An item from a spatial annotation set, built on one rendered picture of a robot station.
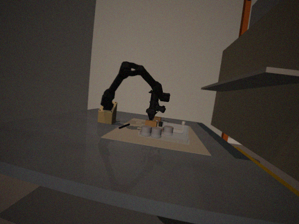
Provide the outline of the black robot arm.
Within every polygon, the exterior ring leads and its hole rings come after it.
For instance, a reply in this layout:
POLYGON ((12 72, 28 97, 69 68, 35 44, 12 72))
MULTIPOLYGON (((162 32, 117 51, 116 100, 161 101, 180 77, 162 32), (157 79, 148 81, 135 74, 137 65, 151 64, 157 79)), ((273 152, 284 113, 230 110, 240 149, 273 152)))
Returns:
MULTIPOLYGON (((152 90, 149 91, 149 93, 151 93, 151 100, 169 102, 170 93, 163 93, 162 85, 155 81, 143 66, 125 61, 121 64, 119 73, 113 80, 110 88, 108 88, 102 96, 101 105, 104 106, 103 110, 112 110, 114 105, 112 100, 114 99, 115 91, 118 86, 128 76, 136 75, 140 75, 151 86, 152 90)), ((165 106, 159 106, 159 104, 157 104, 155 110, 164 113, 166 109, 165 106)))

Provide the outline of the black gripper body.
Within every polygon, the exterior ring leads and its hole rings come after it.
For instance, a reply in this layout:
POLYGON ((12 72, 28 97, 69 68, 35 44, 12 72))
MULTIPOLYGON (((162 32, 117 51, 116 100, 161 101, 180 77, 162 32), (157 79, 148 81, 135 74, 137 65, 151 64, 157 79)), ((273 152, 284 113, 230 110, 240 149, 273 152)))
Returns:
POLYGON ((159 101, 151 100, 150 101, 150 106, 148 109, 146 109, 146 113, 151 113, 151 114, 156 114, 156 105, 158 104, 159 101))

